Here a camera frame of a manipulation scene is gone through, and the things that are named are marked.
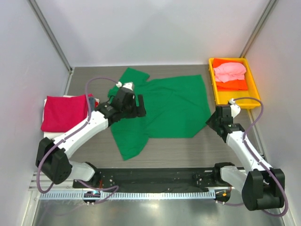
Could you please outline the green t-shirt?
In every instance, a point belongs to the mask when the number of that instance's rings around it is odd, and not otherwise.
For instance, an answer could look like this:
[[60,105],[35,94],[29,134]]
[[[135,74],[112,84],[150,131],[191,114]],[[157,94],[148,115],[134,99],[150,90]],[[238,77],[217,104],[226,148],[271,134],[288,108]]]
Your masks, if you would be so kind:
[[149,79],[147,73],[127,68],[120,82],[132,82],[142,95],[146,115],[122,119],[111,132],[123,160],[140,154],[150,138],[192,138],[211,113],[202,76]]

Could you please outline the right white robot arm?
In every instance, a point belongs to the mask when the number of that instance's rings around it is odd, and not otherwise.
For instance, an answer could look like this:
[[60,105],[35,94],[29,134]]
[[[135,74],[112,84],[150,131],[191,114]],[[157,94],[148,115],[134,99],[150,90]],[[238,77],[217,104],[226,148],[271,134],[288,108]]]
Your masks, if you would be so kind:
[[239,113],[237,104],[217,105],[206,122],[234,151],[245,170],[241,172],[230,162],[217,163],[213,183],[217,186],[228,183],[237,189],[250,211],[287,208],[284,172],[267,163],[249,141],[244,128],[234,122]]

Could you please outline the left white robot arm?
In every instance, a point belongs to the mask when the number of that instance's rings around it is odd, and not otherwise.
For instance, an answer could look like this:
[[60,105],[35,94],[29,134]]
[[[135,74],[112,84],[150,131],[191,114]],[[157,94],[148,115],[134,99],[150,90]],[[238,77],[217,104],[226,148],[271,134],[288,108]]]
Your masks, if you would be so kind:
[[135,95],[132,82],[118,82],[117,87],[117,93],[110,102],[99,104],[75,127],[54,139],[45,137],[40,141],[36,166],[53,184],[73,179],[83,181],[89,188],[97,187],[100,171],[88,162],[70,161],[72,155],[90,138],[112,124],[146,115],[143,96]]

